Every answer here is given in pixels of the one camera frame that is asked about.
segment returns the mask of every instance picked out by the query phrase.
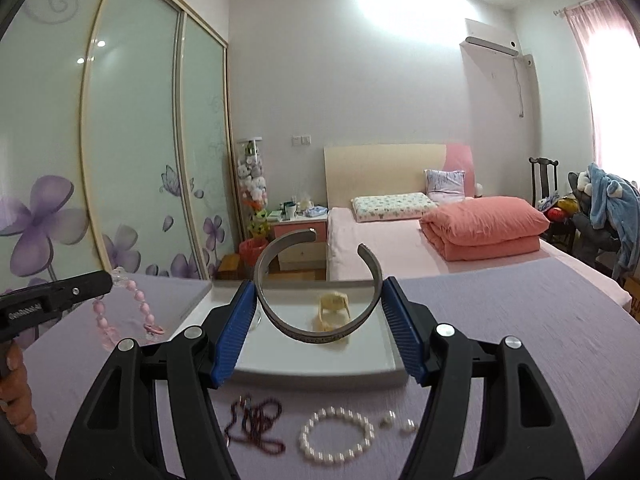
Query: folded pink quilt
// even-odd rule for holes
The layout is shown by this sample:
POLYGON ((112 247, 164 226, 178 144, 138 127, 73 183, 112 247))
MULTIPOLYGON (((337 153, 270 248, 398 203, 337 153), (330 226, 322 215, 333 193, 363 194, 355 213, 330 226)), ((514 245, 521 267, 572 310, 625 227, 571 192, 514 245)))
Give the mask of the folded pink quilt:
POLYGON ((492 196, 441 205, 420 226, 445 260, 486 260, 539 250, 549 220, 521 198, 492 196))

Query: headboard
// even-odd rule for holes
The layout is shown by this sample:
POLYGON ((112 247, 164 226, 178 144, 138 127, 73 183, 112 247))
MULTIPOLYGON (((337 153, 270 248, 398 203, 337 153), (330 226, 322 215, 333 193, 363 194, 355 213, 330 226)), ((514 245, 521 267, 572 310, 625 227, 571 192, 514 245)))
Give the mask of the headboard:
POLYGON ((364 144, 324 149, 329 209, 351 207, 357 196, 424 192, 424 170, 465 170, 474 195, 471 149, 464 144, 364 144))

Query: drawer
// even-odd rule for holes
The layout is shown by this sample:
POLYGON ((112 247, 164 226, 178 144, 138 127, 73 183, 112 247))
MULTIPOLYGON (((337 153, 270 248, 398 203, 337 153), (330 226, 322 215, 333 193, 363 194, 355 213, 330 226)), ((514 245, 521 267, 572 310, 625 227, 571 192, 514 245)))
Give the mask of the drawer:
POLYGON ((274 224, 271 229, 273 230, 273 236, 276 238, 300 229, 315 229, 316 242, 326 241, 326 222, 297 222, 295 224, 281 222, 279 224, 274 224))
POLYGON ((322 269, 326 267, 326 244, 298 244, 278 255, 280 270, 322 269))

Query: frosted glass door panel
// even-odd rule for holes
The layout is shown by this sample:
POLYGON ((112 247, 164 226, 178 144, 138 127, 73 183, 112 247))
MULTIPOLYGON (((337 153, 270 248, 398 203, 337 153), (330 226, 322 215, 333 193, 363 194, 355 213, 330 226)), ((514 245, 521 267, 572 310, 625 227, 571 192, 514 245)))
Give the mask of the frosted glass door panel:
POLYGON ((86 126, 94 204, 111 265, 197 278, 174 149, 177 22, 178 12, 164 0, 107 1, 86 126))
POLYGON ((184 153, 193 177, 191 205, 213 276, 224 254, 233 253, 234 192, 229 178, 222 46, 187 19, 182 67, 184 153))
POLYGON ((99 2, 26 0, 0 41, 0 292, 102 268, 78 127, 99 2))

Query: air conditioner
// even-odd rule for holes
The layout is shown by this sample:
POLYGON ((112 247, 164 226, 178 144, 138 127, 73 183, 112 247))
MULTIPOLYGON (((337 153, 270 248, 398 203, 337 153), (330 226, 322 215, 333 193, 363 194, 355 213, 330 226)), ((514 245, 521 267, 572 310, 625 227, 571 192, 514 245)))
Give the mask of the air conditioner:
POLYGON ((466 39, 462 44, 483 46, 513 57, 520 55, 520 44, 515 32, 492 27, 475 20, 465 19, 465 22, 466 39))

